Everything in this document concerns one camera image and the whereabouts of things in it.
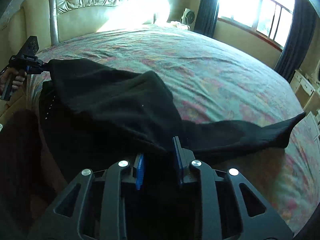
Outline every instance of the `bed sheet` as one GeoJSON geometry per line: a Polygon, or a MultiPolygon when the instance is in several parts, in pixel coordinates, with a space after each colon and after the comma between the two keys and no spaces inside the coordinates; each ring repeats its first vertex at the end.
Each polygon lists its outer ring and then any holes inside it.
{"type": "MultiPolygon", "coordinates": [[[[287,81],[271,68],[219,41],[176,28],[89,34],[38,56],[46,62],[87,58],[137,73],[153,70],[173,93],[182,119],[196,123],[245,120],[266,126],[303,112],[287,81]]],[[[37,112],[42,82],[49,79],[49,73],[29,77],[28,108],[37,112]]],[[[285,150],[267,149],[214,166],[239,169],[295,233],[320,200],[320,154],[309,127],[302,120],[285,150]]]]}

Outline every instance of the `curtain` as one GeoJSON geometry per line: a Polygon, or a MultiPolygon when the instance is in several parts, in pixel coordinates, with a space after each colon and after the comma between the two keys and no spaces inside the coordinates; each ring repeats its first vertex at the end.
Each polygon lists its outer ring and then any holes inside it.
{"type": "Polygon", "coordinates": [[[275,71],[289,83],[303,62],[316,27],[317,14],[307,0],[295,0],[292,25],[275,71]]]}
{"type": "Polygon", "coordinates": [[[218,10],[218,0],[201,0],[194,32],[212,38],[217,23],[218,10]]]}

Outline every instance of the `headboard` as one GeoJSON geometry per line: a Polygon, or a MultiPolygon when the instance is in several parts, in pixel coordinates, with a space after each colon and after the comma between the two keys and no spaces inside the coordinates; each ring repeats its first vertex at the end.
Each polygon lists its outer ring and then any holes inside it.
{"type": "Polygon", "coordinates": [[[89,33],[166,22],[169,11],[162,14],[150,0],[25,0],[9,21],[9,44],[16,54],[34,35],[41,51],[89,33]]]}

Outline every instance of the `person's arm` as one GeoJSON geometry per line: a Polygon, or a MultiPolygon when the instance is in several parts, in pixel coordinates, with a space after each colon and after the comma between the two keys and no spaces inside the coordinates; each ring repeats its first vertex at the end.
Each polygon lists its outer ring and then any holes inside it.
{"type": "Polygon", "coordinates": [[[12,82],[12,91],[17,91],[20,87],[23,86],[23,82],[27,73],[24,70],[17,71],[15,68],[8,68],[1,76],[0,76],[0,95],[2,95],[4,86],[10,76],[10,74],[16,75],[15,80],[12,82]]]}

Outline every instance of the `silver screw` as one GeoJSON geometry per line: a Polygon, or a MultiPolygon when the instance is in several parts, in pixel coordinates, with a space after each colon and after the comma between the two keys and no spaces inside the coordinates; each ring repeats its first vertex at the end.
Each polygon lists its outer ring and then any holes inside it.
{"type": "Polygon", "coordinates": [[[119,165],[120,167],[126,167],[126,166],[129,165],[129,163],[128,163],[127,161],[120,161],[120,162],[118,163],[118,165],[119,165]]]}
{"type": "Polygon", "coordinates": [[[83,171],[81,171],[81,174],[82,174],[83,176],[88,176],[88,175],[91,174],[91,170],[89,170],[89,169],[84,169],[83,171]]]}
{"type": "Polygon", "coordinates": [[[232,176],[237,176],[239,174],[239,171],[237,169],[232,168],[229,170],[229,173],[232,176]]]}
{"type": "Polygon", "coordinates": [[[194,160],[194,161],[192,161],[191,162],[191,164],[193,165],[193,166],[195,166],[195,167],[199,167],[199,166],[201,166],[201,161],[198,161],[198,160],[194,160]]]}

